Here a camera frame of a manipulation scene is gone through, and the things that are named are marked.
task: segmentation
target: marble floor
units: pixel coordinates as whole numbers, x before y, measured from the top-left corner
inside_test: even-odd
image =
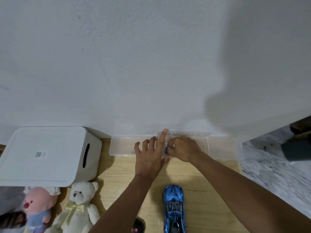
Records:
[[[311,161],[290,162],[280,144],[292,137],[289,126],[242,144],[243,174],[311,218]]]

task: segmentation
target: white label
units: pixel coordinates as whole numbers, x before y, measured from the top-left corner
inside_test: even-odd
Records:
[[[39,150],[36,153],[35,158],[46,159],[47,156],[48,156],[48,151],[47,150]]]

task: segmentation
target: qr code sticker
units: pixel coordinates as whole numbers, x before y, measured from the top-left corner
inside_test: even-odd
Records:
[[[38,151],[35,155],[35,158],[46,158],[48,152],[47,151]]]

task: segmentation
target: pink plush toy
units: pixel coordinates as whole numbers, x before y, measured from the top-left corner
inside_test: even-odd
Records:
[[[26,187],[24,210],[29,233],[43,233],[51,220],[51,208],[56,204],[59,187]]]

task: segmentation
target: blue toy car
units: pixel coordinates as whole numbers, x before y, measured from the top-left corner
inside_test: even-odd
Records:
[[[187,233],[184,202],[184,191],[179,185],[164,188],[164,233]]]

